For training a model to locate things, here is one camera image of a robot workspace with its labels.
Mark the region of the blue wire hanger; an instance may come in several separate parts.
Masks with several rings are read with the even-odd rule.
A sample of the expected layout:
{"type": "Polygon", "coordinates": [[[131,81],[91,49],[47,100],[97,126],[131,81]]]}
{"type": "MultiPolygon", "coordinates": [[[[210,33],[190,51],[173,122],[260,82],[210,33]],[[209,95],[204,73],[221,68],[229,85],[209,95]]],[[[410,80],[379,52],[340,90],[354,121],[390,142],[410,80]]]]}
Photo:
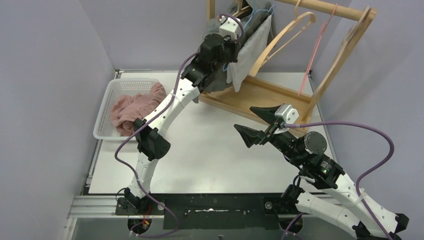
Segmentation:
{"type": "MultiPolygon", "coordinates": [[[[270,5],[269,2],[264,4],[264,8],[257,8],[254,9],[252,13],[250,13],[247,17],[243,18],[243,19],[239,19],[237,18],[235,21],[237,22],[237,24],[240,27],[241,33],[239,35],[239,37],[235,40],[231,40],[237,44],[240,44],[240,48],[239,51],[241,50],[241,48],[244,46],[244,44],[246,43],[246,41],[249,39],[249,37],[258,29],[258,27],[266,20],[266,18],[268,16],[272,16],[273,12],[274,12],[274,6],[270,5]]],[[[271,39],[271,33],[269,32],[268,35],[268,39],[267,39],[267,43],[269,41],[269,39],[271,39]]],[[[229,63],[237,63],[235,61],[230,61],[227,62],[223,65],[222,70],[226,71],[227,67],[229,66],[229,63]]]]}

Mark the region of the white garment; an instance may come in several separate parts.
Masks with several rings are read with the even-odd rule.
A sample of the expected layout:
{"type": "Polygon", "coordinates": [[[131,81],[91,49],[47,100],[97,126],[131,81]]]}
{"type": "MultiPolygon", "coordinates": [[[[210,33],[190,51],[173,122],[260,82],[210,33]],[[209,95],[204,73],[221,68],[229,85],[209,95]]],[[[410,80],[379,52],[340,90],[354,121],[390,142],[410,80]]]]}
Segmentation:
{"type": "Polygon", "coordinates": [[[248,38],[238,53],[238,62],[229,63],[226,74],[226,82],[232,83],[235,92],[239,92],[242,82],[249,75],[251,68],[268,44],[268,36],[272,25],[272,16],[258,27],[248,38]]]}

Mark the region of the grey pleated skirt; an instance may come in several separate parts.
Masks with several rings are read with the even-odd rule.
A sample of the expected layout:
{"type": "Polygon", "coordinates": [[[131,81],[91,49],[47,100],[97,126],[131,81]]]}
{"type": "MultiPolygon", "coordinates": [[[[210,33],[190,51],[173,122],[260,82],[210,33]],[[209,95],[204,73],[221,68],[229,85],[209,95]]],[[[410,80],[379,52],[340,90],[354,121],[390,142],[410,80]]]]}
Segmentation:
{"type": "MultiPolygon", "coordinates": [[[[247,2],[252,6],[253,10],[264,8],[265,3],[270,3],[271,6],[274,6],[268,0],[247,0],[247,2]]],[[[219,34],[218,28],[221,23],[218,18],[220,16],[226,16],[234,20],[241,20],[249,16],[249,14],[243,18],[234,17],[230,14],[230,9],[228,12],[221,13],[208,21],[206,35],[200,45],[199,56],[194,59],[194,62],[200,63],[202,70],[200,79],[201,82],[199,84],[199,91],[202,94],[220,92],[227,88],[234,87],[232,83],[227,83],[227,71],[223,71],[223,65],[228,62],[238,61],[238,52],[241,46],[240,44],[231,41],[229,36],[223,37],[219,34]]],[[[268,40],[267,44],[271,42],[275,35],[273,29],[273,14],[274,13],[272,13],[272,25],[270,32],[271,38],[268,40]]]]}

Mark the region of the pink wire hanger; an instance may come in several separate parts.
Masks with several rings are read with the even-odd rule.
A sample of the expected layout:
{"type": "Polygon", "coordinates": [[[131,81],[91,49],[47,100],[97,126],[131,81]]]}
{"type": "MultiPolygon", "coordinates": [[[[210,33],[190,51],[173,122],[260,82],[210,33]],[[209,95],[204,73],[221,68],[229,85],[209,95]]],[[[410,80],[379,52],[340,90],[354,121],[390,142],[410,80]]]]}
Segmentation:
{"type": "Polygon", "coordinates": [[[333,8],[332,13],[330,14],[329,19],[328,19],[326,22],[323,22],[323,23],[322,23],[322,25],[320,26],[319,34],[318,34],[318,36],[317,36],[317,38],[316,38],[316,41],[315,41],[315,45],[314,45],[314,48],[313,48],[312,54],[311,54],[311,56],[310,56],[310,59],[309,59],[309,62],[308,62],[308,65],[307,65],[306,71],[305,71],[305,73],[304,73],[304,76],[303,76],[303,79],[302,79],[302,82],[301,82],[300,89],[299,89],[299,91],[298,91],[298,95],[299,95],[299,96],[303,93],[303,90],[304,90],[304,87],[305,87],[306,81],[307,81],[307,79],[308,79],[308,74],[309,74],[309,72],[310,72],[310,70],[311,70],[311,67],[312,67],[312,64],[313,64],[313,62],[314,62],[314,60],[315,60],[315,57],[316,57],[317,51],[318,51],[318,49],[319,49],[319,46],[320,46],[320,43],[321,43],[322,37],[323,37],[323,35],[325,34],[325,31],[326,31],[326,29],[327,29],[327,27],[328,27],[328,25],[329,25],[330,21],[332,20],[333,16],[335,15],[336,10],[337,10],[337,8],[338,8],[338,6],[339,6],[339,4],[338,4],[338,3],[336,3],[336,4],[335,4],[335,7],[333,8]]]}

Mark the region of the pink garment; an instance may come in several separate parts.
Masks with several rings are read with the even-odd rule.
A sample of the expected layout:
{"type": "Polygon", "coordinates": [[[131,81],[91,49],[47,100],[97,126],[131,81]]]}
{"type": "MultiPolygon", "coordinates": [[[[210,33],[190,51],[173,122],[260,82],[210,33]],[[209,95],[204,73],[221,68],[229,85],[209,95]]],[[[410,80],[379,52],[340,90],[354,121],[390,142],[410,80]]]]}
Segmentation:
{"type": "Polygon", "coordinates": [[[134,121],[142,120],[152,113],[166,96],[166,90],[159,82],[150,88],[149,93],[137,93],[134,96],[121,95],[111,107],[110,122],[121,137],[128,137],[135,131],[134,121]]]}

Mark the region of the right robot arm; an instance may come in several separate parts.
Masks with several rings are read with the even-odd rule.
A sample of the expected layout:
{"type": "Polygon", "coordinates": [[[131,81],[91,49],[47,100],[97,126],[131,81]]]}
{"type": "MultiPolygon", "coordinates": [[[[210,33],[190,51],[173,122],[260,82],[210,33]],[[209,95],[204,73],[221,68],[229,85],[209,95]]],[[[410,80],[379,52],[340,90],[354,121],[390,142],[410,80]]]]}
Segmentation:
{"type": "Polygon", "coordinates": [[[301,137],[290,133],[297,129],[297,109],[290,104],[254,107],[250,110],[264,120],[265,130],[235,124],[245,145],[271,144],[291,165],[298,169],[298,178],[330,195],[330,203],[304,190],[298,183],[290,184],[281,196],[281,207],[289,213],[298,211],[320,218],[350,234],[357,240],[397,240],[406,230],[409,218],[385,209],[373,200],[358,180],[326,155],[327,141],[316,131],[301,137]]]}

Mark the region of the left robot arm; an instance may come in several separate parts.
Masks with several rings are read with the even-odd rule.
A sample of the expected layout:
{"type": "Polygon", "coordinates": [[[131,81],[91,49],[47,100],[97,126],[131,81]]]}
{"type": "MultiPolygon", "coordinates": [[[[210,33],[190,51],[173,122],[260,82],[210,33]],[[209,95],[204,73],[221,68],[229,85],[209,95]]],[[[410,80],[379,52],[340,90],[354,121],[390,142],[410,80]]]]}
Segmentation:
{"type": "Polygon", "coordinates": [[[171,148],[165,139],[165,133],[182,110],[217,80],[217,73],[229,63],[238,61],[241,49],[239,39],[219,33],[208,34],[198,50],[181,64],[175,85],[164,100],[143,119],[134,121],[132,133],[116,150],[115,159],[127,165],[119,158],[119,152],[132,138],[137,142],[137,164],[130,167],[134,177],[124,189],[124,197],[118,205],[127,207],[134,214],[142,214],[154,199],[150,195],[150,185],[159,159],[171,148]]]}

